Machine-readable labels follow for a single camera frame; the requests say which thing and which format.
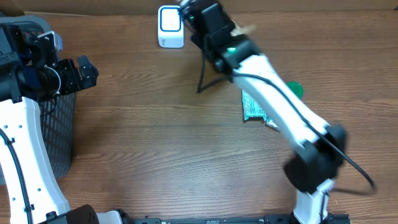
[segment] green snack bag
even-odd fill
[[[302,98],[304,95],[304,89],[298,82],[288,82],[286,85],[296,94],[298,98]],[[266,112],[261,106],[254,100],[249,93],[242,90],[242,103],[243,103],[243,120],[248,121],[250,119],[263,119],[266,125],[278,130],[278,126],[267,116]]]

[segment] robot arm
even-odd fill
[[[193,31],[193,42],[215,70],[226,74],[257,100],[289,140],[295,157],[286,163],[284,170],[297,188],[295,221],[322,223],[328,216],[328,192],[343,163],[334,148],[344,153],[344,128],[330,126],[309,110],[280,79],[253,41],[245,35],[232,34],[236,25],[218,1],[182,1],[180,15]]]
[[[70,210],[44,146],[39,102],[95,86],[98,71],[85,56],[79,68],[59,60],[61,50],[53,31],[34,35],[11,21],[0,24],[0,162],[11,223],[41,223]]]

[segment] wood grain surface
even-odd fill
[[[0,12],[4,13],[6,16],[21,16],[24,14],[12,0],[1,0]]]
[[[13,0],[23,11],[82,15],[157,14],[176,0]],[[393,10],[396,0],[220,0],[231,12]]]
[[[352,223],[398,220],[398,13],[235,14],[279,75],[305,89],[314,112],[342,123],[348,155],[379,184],[377,195],[333,193],[330,211]],[[295,190],[282,170],[287,141],[260,121],[243,123],[230,83],[195,93],[200,51],[161,49],[156,16],[47,18],[62,57],[89,57],[98,85],[77,95],[75,152],[58,182],[72,208],[123,208],[133,217],[252,217],[289,213]],[[206,71],[206,80],[217,75]],[[337,186],[367,189],[352,167]],[[0,222],[9,221],[0,187]]]

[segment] small white box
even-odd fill
[[[184,46],[184,27],[178,12],[180,6],[162,6],[157,13],[157,36],[164,48]]]

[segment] black mesh basket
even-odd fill
[[[22,30],[29,30],[34,33],[51,31],[45,20],[35,16],[0,17],[0,24],[7,23],[19,25]],[[54,104],[53,101],[40,104],[41,114],[49,112]],[[74,114],[75,94],[71,94],[58,97],[57,110],[48,116],[40,117],[45,148],[56,178],[65,176],[70,168]],[[0,184],[5,184],[1,167]]]

